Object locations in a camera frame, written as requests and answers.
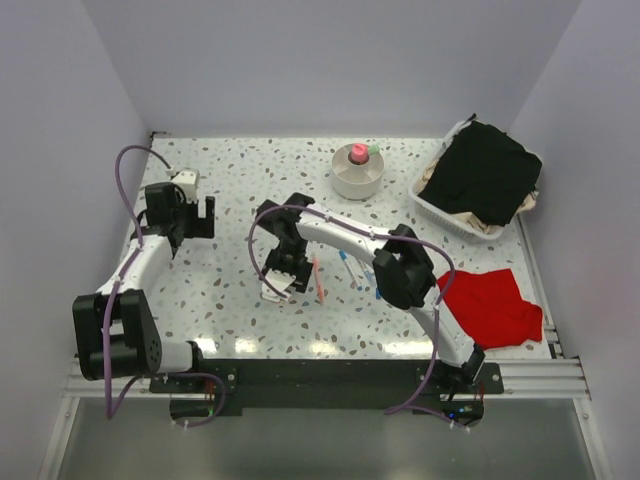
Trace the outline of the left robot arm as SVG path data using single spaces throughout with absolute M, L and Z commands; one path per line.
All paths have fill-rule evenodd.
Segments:
M 136 217 L 142 236 L 132 235 L 124 260 L 106 283 L 74 300 L 77 356 L 85 379 L 103 380 L 108 360 L 113 378 L 172 373 L 185 392 L 205 385 L 207 368 L 198 362 L 195 343 L 163 341 L 148 300 L 184 241 L 215 235 L 215 198 L 204 198 L 200 216 L 199 200 L 187 192 L 174 182 L 146 186 L 146 208 Z

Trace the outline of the pink glue stick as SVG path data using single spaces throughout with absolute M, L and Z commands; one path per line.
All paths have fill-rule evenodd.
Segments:
M 366 144 L 354 143 L 349 153 L 349 160 L 356 165 L 363 165 L 369 160 L 369 150 Z

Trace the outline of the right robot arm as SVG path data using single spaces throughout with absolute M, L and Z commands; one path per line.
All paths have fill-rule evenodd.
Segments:
M 456 270 L 444 250 L 407 225 L 384 229 L 357 222 L 301 193 L 283 205 L 266 200 L 247 239 L 265 298 L 288 301 L 292 292 L 306 290 L 313 270 L 310 242 L 342 250 L 373 270 L 382 299 L 409 313 L 432 340 L 452 390 L 466 393 L 480 382 L 485 354 L 445 302 Z

